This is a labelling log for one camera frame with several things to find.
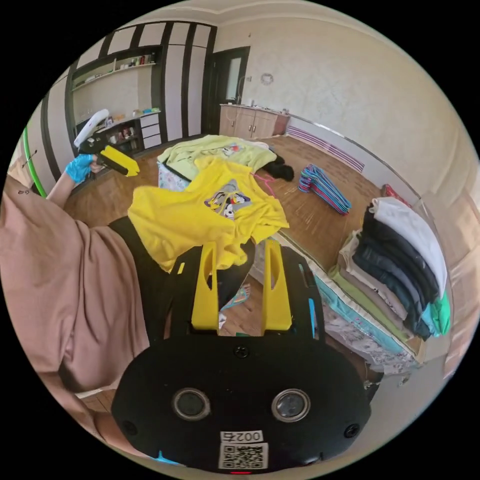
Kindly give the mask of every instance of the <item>yellow t-shirt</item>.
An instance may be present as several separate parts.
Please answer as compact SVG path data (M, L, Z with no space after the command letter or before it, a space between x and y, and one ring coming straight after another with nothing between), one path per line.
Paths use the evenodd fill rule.
M217 269L242 265L241 248L288 228L280 202L266 194L252 169L217 157L197 159L199 174L182 192L141 186L128 217L150 256L167 272L192 247L215 242Z

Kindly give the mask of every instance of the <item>cartoon print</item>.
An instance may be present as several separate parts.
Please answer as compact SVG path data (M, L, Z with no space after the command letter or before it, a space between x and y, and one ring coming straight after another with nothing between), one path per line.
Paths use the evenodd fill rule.
M235 212L252 204L251 199L239 191L236 180L229 181L204 204L215 213L234 220Z
M214 212L217 212L222 208L226 196L227 194L224 191L219 191L212 198L210 198L210 200L207 200L205 205Z
M223 211L223 216L226 219L233 220L234 219L234 206L233 205L227 205L225 207L225 210Z
M226 157L231 157L233 154L236 154L240 150L242 150L242 147L240 145L237 145L236 143L232 143L231 145L225 146L221 149L221 151Z
M245 202L249 202L250 199L247 196L236 192L232 196L228 197L226 201L229 204L244 204Z

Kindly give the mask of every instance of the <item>pink clothing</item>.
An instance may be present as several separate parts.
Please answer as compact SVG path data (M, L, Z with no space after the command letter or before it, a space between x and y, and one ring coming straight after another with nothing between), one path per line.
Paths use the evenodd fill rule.
M115 385L149 346L127 245L109 227L89 228L7 176L0 278L33 368L57 401L98 436L92 412L74 393Z

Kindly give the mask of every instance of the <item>doorway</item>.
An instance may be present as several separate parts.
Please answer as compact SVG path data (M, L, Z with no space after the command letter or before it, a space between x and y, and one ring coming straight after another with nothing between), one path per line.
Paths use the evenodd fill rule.
M208 133L220 131L220 105L240 104L245 83L245 72L250 47L233 48L213 53L208 105Z

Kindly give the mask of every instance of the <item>white drawer unit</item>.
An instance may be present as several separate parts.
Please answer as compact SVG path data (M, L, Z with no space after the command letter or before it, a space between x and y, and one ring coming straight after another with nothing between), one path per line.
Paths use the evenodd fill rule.
M150 125L146 128L141 129L141 136L146 139L147 137L152 137L153 135L158 135L160 133L160 126L157 123L156 125Z
M149 136L148 138L143 139L143 146L146 149L150 149L152 147L156 147L162 143L162 139L160 135Z
M143 127L149 127L150 125L158 125L159 114L153 113L152 115L146 115L140 118L140 125Z

